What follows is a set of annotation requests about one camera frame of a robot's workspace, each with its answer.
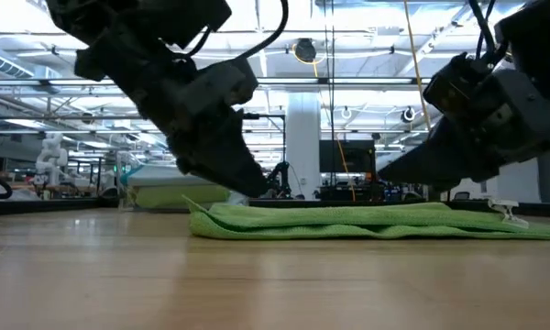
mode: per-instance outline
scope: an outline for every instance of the folded towel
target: folded towel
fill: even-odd
[[[374,207],[270,209],[185,198],[194,235],[219,239],[467,237],[550,239],[550,225],[502,222],[503,214],[451,210],[443,203]]]

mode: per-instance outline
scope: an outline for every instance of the wooden surface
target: wooden surface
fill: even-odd
[[[0,217],[0,330],[550,329],[550,242],[235,242],[187,215]]]

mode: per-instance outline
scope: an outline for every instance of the white humanoid robot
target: white humanoid robot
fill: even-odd
[[[47,183],[51,186],[60,184],[60,175],[66,176],[60,170],[60,166],[67,165],[67,150],[61,148],[63,134],[48,133],[47,138],[43,140],[43,150],[37,157],[35,167],[37,175],[33,183],[35,185],[44,185]]]

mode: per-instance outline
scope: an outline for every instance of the white clip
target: white clip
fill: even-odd
[[[523,229],[528,229],[530,227],[529,222],[513,215],[512,208],[520,206],[519,203],[515,201],[504,201],[491,198],[487,202],[487,205],[490,209],[501,212],[505,215],[502,221],[503,224],[518,226]]]

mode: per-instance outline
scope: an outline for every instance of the ceiling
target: ceiling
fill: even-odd
[[[279,25],[279,0],[228,0],[233,15],[213,33],[203,49],[194,57],[199,68],[235,57],[261,42]],[[254,73],[263,78],[414,77],[410,37],[402,1],[334,0],[290,1],[290,18],[286,31],[249,61]],[[491,25],[519,10],[523,2],[499,0],[489,18]],[[408,4],[412,25],[412,41],[422,77],[431,77],[462,51],[475,52],[479,28],[464,2],[411,1]],[[299,62],[292,53],[299,38],[313,40],[318,64]],[[31,72],[32,78],[69,78],[73,74],[75,51],[86,48],[81,41],[66,35],[50,21],[44,0],[0,0],[0,57]],[[0,72],[0,79],[13,76]],[[323,86],[310,85],[302,89],[318,94],[322,105],[321,127],[330,128],[330,93]],[[65,119],[66,116],[138,116],[135,106],[114,86],[64,86],[58,93],[37,91],[31,87],[0,87],[1,116],[61,116],[58,120],[0,121],[2,130],[35,130],[38,122],[49,129],[105,131],[122,129],[154,129],[140,119],[106,119],[93,122]],[[291,86],[272,88],[262,85],[253,99],[244,104],[248,112],[284,114],[289,107]],[[424,117],[416,86],[397,88],[376,84],[337,88],[334,93],[335,129],[424,129]],[[411,107],[418,116],[411,124],[401,120],[403,109]],[[439,113],[428,107],[430,121]],[[245,134],[247,143],[279,146],[281,123],[262,118],[245,123],[248,129],[263,129],[264,133]],[[370,133],[345,133],[341,138],[370,138]],[[425,134],[382,134],[383,142],[409,146],[419,144]],[[163,136],[139,134],[127,138],[120,134],[66,134],[69,142],[93,149],[78,141],[98,141],[100,146],[130,149],[164,149]],[[323,138],[330,133],[323,132]],[[281,148],[261,150],[280,153]]]

